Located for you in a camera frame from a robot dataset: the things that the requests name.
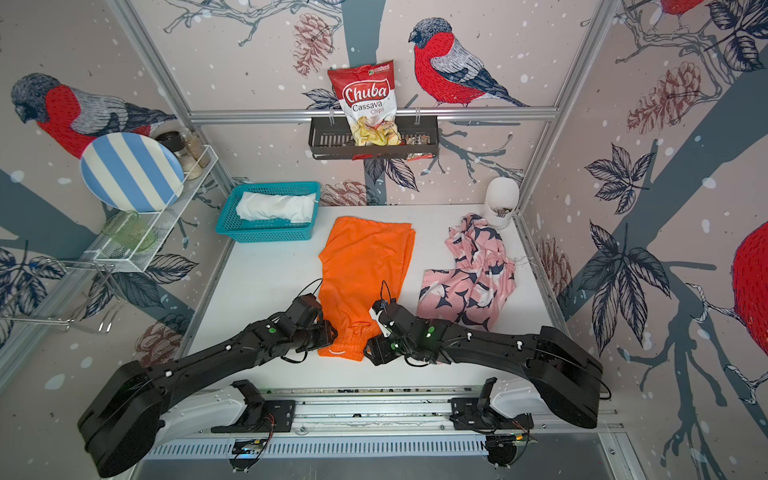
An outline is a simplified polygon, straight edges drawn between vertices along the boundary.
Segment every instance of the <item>white tabletop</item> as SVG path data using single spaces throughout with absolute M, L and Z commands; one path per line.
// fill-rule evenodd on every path
M 413 258 L 398 302 L 416 312 L 422 275 L 427 269 L 450 269 L 455 263 L 445 246 L 448 228 L 458 225 L 481 205 L 417 205 L 388 207 L 320 207 L 312 239 L 303 242 L 237 243 L 224 267 L 190 353 L 230 338 L 248 323 L 284 311 L 299 291 L 320 278 L 323 265 L 317 255 L 337 217 L 353 216 L 380 222 L 410 223 L 416 231 Z M 500 230 L 507 256 L 521 259 L 525 251 L 514 223 Z M 498 333 L 538 333 L 551 326 L 536 280 L 527 264 L 515 271 L 517 288 L 510 295 L 495 324 Z M 300 358 L 295 353 L 290 358 Z M 275 359 L 264 366 L 239 372 L 214 384 L 225 386 L 250 380 L 258 389 L 354 389 L 385 387 L 454 387 L 482 385 L 492 376 L 509 374 L 469 363 L 414 368 L 396 359 L 374 366 L 368 359 L 320 357 L 293 365 Z

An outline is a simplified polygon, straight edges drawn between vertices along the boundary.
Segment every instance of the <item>green glass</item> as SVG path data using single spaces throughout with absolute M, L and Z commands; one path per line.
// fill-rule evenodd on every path
M 157 241 L 154 231 L 139 217 L 136 212 L 122 211 L 107 220 L 101 232 L 123 247 L 143 252 L 152 247 Z

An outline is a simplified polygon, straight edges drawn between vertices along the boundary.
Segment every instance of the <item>teal plastic basket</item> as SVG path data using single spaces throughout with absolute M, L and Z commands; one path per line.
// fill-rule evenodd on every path
M 237 215 L 237 204 L 244 192 L 267 195 L 309 195 L 315 194 L 317 203 L 309 223 L 290 223 L 283 218 L 274 220 L 243 220 Z M 320 184 L 317 182 L 289 182 L 281 184 L 245 184 L 232 190 L 216 224 L 216 233 L 227 235 L 240 243 L 287 242 L 309 240 L 317 218 L 320 202 Z

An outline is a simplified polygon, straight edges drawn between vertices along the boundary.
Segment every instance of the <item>pine cone illustration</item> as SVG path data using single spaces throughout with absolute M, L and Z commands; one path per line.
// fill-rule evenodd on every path
M 141 366 L 148 367 L 156 363 L 169 362 L 174 359 L 174 354 L 181 346 L 184 337 L 182 329 L 187 328 L 187 319 L 183 315 L 170 314 L 149 326 L 144 335 L 136 339 L 136 353 L 134 360 L 138 360 Z
M 351 207 L 369 205 L 372 195 L 368 187 L 354 180 L 344 180 L 341 184 L 328 185 L 320 191 L 320 205 L 324 207 Z
M 296 64 L 293 68 L 303 77 L 309 75 L 310 70 L 320 71 L 323 61 L 328 60 L 328 55 L 333 51 L 333 30 L 322 18 L 312 13 L 302 14 L 293 30 L 296 39 L 296 50 L 293 53 Z
M 640 133 L 646 134 L 654 127 L 661 131 L 665 124 L 675 125 L 701 96 L 700 86 L 701 71 L 689 61 L 667 70 L 648 92 L 647 98 L 640 97 L 637 108 L 629 112 L 627 131 L 640 128 Z
M 536 246 L 536 251 L 541 258 L 541 263 L 544 264 L 544 272 L 552 285 L 552 291 L 555 296 L 559 296 L 573 280 L 568 255 L 560 250 L 554 238 L 551 243 L 544 242 L 542 238 L 541 244 Z

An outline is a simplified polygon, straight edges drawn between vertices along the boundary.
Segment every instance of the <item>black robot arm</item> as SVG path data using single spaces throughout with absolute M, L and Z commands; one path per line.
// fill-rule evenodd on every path
M 152 448 L 161 415 L 210 384 L 286 355 L 331 345 L 336 331 L 314 295 L 294 299 L 286 312 L 251 323 L 232 338 L 179 360 L 147 368 L 121 366 L 78 421 L 102 477 L 130 468 Z
M 603 366 L 560 330 L 543 326 L 539 334 L 483 332 L 415 317 L 395 300 L 377 301 L 373 312 L 390 333 L 366 346 L 366 356 L 375 364 L 407 356 L 489 366 L 530 381 L 552 413 L 566 422 L 586 429 L 597 426 Z

